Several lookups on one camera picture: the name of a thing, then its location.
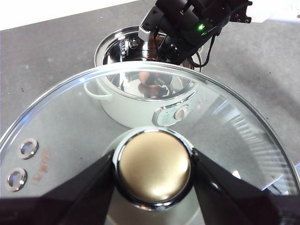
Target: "metal rim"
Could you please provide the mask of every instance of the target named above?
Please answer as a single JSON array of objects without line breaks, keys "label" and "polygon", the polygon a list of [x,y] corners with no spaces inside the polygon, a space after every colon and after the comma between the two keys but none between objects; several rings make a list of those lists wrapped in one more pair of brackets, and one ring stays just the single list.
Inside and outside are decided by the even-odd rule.
[{"label": "metal rim", "polygon": [[67,84],[70,84],[71,82],[77,82],[77,83],[83,83],[85,81],[88,81],[90,79],[93,79],[97,76],[100,76],[100,73],[108,73],[110,71],[116,71],[115,68],[118,67],[118,65],[122,65],[122,68],[129,67],[133,69],[134,67],[138,67],[139,65],[144,65],[144,66],[151,66],[156,67],[156,68],[172,68],[176,70],[181,70],[186,73],[185,76],[190,77],[192,79],[197,79],[199,81],[205,82],[209,81],[212,82],[213,84],[217,85],[218,87],[224,89],[227,91],[229,94],[233,95],[236,97],[246,108],[248,108],[254,116],[261,122],[261,124],[265,127],[265,129],[268,131],[269,135],[272,137],[273,141],[276,143],[276,145],[279,147],[282,155],[284,156],[285,160],[288,163],[288,166],[292,172],[292,176],[294,178],[295,184],[296,184],[296,190],[298,193],[300,193],[300,182],[299,182],[299,177],[298,174],[295,170],[293,162],[290,160],[290,158],[287,156],[285,153],[282,144],[279,141],[279,138],[275,131],[271,128],[270,124],[266,121],[265,118],[262,117],[262,115],[247,101],[245,100],[242,96],[240,96],[237,92],[233,91],[229,87],[225,86],[224,84],[216,81],[215,79],[212,79],[204,74],[198,73],[196,71],[193,71],[191,69],[187,69],[184,67],[180,67],[177,65],[173,64],[168,64],[168,63],[162,63],[162,62],[151,62],[151,61],[143,61],[143,62],[137,62],[137,61],[128,61],[128,62],[119,62],[119,63],[113,63],[110,65],[103,65],[101,67],[95,67],[86,71],[83,71],[81,73],[78,73],[60,83],[57,85],[53,86],[51,89],[49,89],[47,92],[45,92],[43,95],[38,97],[11,125],[10,127],[6,130],[4,135],[0,138],[0,153],[2,150],[5,148],[7,142],[9,141],[11,135],[13,132],[17,129],[18,125],[21,124],[22,120],[26,118],[28,113],[32,113],[35,110],[35,106],[39,103],[41,103],[43,100],[45,100],[47,97],[50,95],[54,94],[55,91],[60,89],[61,87],[65,86],[65,89],[67,88]]}]

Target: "white pot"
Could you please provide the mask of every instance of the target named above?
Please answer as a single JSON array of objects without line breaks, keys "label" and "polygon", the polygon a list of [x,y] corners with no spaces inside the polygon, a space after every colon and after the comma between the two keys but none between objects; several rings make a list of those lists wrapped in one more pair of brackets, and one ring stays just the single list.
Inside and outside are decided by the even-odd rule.
[{"label": "white pot", "polygon": [[129,128],[173,125],[188,116],[196,101],[196,85],[193,82],[182,93],[160,99],[128,94],[114,86],[107,77],[97,78],[96,82],[98,94],[91,93],[85,83],[86,93],[100,100],[110,117]]}]

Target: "stainless steel lid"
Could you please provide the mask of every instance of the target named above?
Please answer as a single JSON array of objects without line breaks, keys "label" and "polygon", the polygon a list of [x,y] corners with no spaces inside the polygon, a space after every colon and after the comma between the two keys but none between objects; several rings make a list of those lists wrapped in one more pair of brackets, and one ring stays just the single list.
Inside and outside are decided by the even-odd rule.
[{"label": "stainless steel lid", "polygon": [[[198,94],[193,110],[170,129],[185,136],[234,176],[261,190],[267,188],[278,195],[299,192],[297,174],[278,137],[233,90],[183,67],[123,62],[70,77],[20,115],[0,140],[0,197],[39,197],[101,158],[109,144],[129,128],[114,121],[98,101],[86,95],[83,84],[140,71],[179,76],[195,84]],[[147,104],[143,102],[135,110],[142,112]],[[118,205],[118,201],[112,202],[111,206]],[[109,215],[117,211],[109,209]]]}]

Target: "cable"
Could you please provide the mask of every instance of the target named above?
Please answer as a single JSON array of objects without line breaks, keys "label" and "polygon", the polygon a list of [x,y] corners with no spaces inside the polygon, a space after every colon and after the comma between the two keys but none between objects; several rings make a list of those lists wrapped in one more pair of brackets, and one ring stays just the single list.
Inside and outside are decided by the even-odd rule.
[{"label": "cable", "polygon": [[153,40],[154,40],[155,49],[156,49],[157,53],[158,53],[158,43],[156,42],[156,37],[158,35],[158,32],[159,32],[159,28],[156,27],[155,30],[154,30],[154,33],[153,33]]},{"label": "cable", "polygon": [[208,62],[209,62],[209,60],[210,60],[210,52],[211,52],[211,48],[212,48],[212,46],[213,46],[213,44],[214,44],[214,42],[215,42],[216,36],[217,36],[217,35],[214,34],[214,35],[212,36],[212,38],[211,38],[211,41],[210,41],[210,49],[208,50],[207,57],[206,57],[206,61],[205,61],[204,64],[201,64],[201,65],[200,65],[200,64],[198,64],[198,63],[195,63],[195,62],[193,61],[192,56],[189,56],[189,57],[187,58],[188,62],[189,62],[193,67],[201,68],[201,67],[204,67],[204,66],[206,66],[206,65],[208,64]]},{"label": "cable", "polygon": [[[243,7],[245,7],[245,6],[251,6],[251,5],[252,5],[252,2],[250,1],[250,2],[246,2],[246,3],[244,3],[244,4],[241,4],[241,5],[237,6],[234,10],[230,11],[230,13],[228,13],[228,15],[225,17],[225,19],[222,20],[215,28],[217,28],[217,30],[219,30],[219,29],[221,28],[222,24],[225,22],[225,20],[226,20],[228,17],[232,16],[236,11],[240,10],[241,8],[243,8]],[[189,56],[189,57],[187,58],[188,62],[189,62],[193,67],[201,68],[201,67],[204,67],[204,66],[206,66],[206,65],[208,64],[208,62],[209,62],[209,60],[210,60],[210,52],[211,52],[212,46],[213,46],[213,44],[214,44],[214,42],[215,42],[215,38],[216,38],[217,35],[218,35],[218,34],[215,33],[215,34],[212,36],[212,38],[211,38],[210,48],[209,48],[209,50],[208,50],[208,53],[207,53],[207,57],[206,57],[205,63],[203,63],[203,64],[195,63],[195,62],[193,61],[192,56]]]}]

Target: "gold knob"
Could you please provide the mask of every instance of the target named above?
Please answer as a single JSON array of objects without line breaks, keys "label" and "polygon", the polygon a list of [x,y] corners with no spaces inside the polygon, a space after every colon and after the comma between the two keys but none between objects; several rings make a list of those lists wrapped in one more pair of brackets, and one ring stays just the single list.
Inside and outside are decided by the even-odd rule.
[{"label": "gold knob", "polygon": [[179,194],[188,182],[190,170],[186,147],[162,131],[134,136],[119,161],[125,187],[136,198],[149,203],[166,202]]}]

